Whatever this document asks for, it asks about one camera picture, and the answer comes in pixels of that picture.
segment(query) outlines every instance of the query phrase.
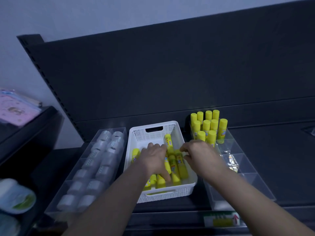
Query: pink package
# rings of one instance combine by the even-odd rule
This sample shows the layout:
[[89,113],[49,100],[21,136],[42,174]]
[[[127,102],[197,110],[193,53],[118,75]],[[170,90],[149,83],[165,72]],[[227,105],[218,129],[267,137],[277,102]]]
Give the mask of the pink package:
[[0,119],[16,126],[23,126],[39,113],[38,108],[0,93]]

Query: hand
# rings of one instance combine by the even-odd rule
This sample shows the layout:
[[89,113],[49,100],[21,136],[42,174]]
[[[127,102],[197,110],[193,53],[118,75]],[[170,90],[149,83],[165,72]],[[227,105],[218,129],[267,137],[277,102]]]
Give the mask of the hand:
[[214,184],[222,172],[228,170],[223,158],[215,152],[214,147],[201,140],[184,143],[181,152],[188,152],[184,159],[202,178]]
[[159,174],[165,181],[170,181],[171,177],[164,164],[166,151],[167,147],[164,144],[160,146],[159,144],[153,145],[153,143],[149,143],[147,148],[142,149],[138,161],[145,164],[149,176]]

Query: white plastic basket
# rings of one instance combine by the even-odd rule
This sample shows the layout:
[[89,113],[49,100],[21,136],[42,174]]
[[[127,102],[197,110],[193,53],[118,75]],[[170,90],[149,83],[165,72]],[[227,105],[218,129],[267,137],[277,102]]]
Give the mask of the white plastic basket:
[[[184,143],[183,135],[181,134],[178,122],[176,121],[131,128],[129,131],[124,171],[131,165],[133,149],[139,148],[142,150],[143,148],[146,148],[149,143],[158,143],[162,145],[165,143],[164,136],[166,134],[171,135],[174,150],[179,149]],[[188,179],[182,180],[182,184],[179,186],[174,186],[172,182],[166,183],[165,188],[156,189],[153,186],[151,190],[146,190],[141,193],[138,203],[190,195],[197,183],[198,177],[197,174],[190,168],[189,164],[185,160],[184,162],[189,174]]]

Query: forearm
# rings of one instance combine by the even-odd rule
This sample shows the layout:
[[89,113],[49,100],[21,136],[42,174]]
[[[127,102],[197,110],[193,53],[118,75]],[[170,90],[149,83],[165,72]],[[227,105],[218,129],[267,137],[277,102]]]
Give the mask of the forearm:
[[254,235],[314,235],[312,230],[232,170],[220,174],[212,185],[240,214]]
[[142,162],[132,164],[64,235],[122,235],[149,177]]

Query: white wall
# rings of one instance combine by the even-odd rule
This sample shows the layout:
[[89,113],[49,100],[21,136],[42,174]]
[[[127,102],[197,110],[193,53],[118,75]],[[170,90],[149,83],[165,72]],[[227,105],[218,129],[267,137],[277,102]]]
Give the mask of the white wall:
[[16,36],[45,41],[91,35],[294,0],[0,0],[0,86],[53,105],[65,116],[56,148],[83,141]]

